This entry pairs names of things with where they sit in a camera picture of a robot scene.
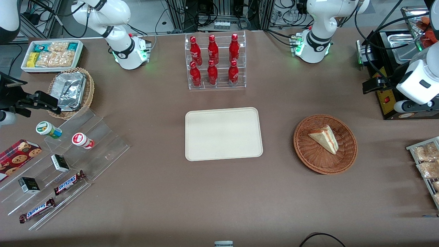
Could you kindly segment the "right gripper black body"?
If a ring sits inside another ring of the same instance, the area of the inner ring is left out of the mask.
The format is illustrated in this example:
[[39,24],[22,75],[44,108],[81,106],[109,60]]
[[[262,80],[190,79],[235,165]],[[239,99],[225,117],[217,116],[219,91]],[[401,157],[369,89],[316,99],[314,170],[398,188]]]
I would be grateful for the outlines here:
[[22,89],[27,82],[11,77],[0,72],[0,109],[2,111],[16,111],[16,108],[25,108],[21,100],[27,98],[27,93]]

